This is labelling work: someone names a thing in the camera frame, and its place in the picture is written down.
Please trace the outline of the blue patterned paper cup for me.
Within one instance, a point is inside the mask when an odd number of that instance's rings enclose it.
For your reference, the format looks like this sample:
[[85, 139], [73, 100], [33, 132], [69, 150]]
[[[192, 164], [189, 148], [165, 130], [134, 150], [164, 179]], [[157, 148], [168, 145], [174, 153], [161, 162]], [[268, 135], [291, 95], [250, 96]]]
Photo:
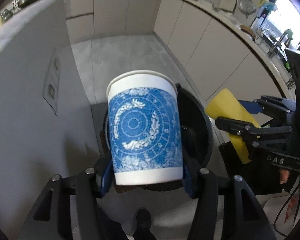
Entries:
[[109, 143], [116, 184], [181, 180], [183, 148], [175, 84], [151, 70], [134, 70], [108, 85]]

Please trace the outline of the round metal strainer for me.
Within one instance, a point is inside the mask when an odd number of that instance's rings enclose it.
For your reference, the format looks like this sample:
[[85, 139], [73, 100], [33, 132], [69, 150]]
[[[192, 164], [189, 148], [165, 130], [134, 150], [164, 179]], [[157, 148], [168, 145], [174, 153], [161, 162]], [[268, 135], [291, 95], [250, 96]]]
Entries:
[[252, 0], [237, 0], [237, 6], [245, 18], [248, 18], [251, 14], [256, 11], [256, 7]]

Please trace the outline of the yellow sponge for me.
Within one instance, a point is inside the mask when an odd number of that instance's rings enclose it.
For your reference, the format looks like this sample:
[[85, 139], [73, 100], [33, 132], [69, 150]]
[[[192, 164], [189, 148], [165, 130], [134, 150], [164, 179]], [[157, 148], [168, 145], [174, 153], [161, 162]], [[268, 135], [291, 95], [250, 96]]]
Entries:
[[[241, 126], [241, 130], [249, 125], [250, 127], [261, 128], [257, 120], [250, 114], [235, 96], [228, 89], [222, 89], [218, 94], [210, 100], [205, 109], [205, 113], [214, 119], [221, 118], [226, 123], [226, 128], [232, 126]], [[228, 137], [232, 143], [240, 161], [243, 164], [250, 162], [249, 153], [243, 139], [237, 134], [237, 131], [228, 132]]]

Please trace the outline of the wall power socket panel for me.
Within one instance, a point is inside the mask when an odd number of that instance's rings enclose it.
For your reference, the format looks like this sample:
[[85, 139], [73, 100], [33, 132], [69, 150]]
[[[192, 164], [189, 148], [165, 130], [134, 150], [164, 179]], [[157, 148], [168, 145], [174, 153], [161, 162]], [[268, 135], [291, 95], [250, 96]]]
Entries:
[[54, 48], [45, 75], [43, 85], [43, 98], [52, 108], [55, 114], [57, 114], [58, 111], [58, 94], [61, 70], [62, 64], [59, 59], [57, 50]]

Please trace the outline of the chrome sink faucet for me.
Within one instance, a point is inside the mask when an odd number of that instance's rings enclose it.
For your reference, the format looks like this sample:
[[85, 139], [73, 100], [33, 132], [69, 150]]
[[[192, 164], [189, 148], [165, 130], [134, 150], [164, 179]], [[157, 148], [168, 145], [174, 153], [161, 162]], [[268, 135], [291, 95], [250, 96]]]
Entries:
[[276, 54], [276, 49], [280, 48], [282, 42], [286, 48], [290, 46], [291, 41], [293, 40], [293, 31], [291, 29], [286, 29], [283, 34], [280, 36], [279, 40], [275, 41], [272, 47], [268, 51], [268, 56], [272, 58]]

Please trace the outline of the black round trash bin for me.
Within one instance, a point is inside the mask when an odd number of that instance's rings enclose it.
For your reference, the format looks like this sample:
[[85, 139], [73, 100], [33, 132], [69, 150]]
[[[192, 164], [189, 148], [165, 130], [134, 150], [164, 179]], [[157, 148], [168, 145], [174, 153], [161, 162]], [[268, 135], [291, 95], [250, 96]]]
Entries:
[[[201, 103], [185, 88], [177, 86], [177, 102], [181, 125], [181, 143], [183, 152], [198, 161], [201, 168], [209, 162], [212, 153], [212, 128], [210, 120]], [[104, 133], [110, 151], [108, 111], [104, 120]], [[113, 183], [116, 184], [113, 171]], [[183, 186], [183, 178], [169, 183], [141, 186], [152, 191], [171, 191]]]

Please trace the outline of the black shoe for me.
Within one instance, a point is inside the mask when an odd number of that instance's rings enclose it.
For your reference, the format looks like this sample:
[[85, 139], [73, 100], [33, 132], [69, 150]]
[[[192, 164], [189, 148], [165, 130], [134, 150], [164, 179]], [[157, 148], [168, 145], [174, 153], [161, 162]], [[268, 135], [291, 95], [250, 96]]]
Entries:
[[152, 226], [152, 217], [145, 208], [139, 209], [136, 213], [136, 228], [149, 230]]

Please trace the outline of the white cutting board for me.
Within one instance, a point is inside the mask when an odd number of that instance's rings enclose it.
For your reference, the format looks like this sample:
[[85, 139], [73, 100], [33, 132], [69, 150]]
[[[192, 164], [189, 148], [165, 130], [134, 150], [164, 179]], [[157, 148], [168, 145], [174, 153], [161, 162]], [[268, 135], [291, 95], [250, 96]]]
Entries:
[[220, 0], [218, 8], [226, 12], [233, 13], [236, 7], [237, 0]]

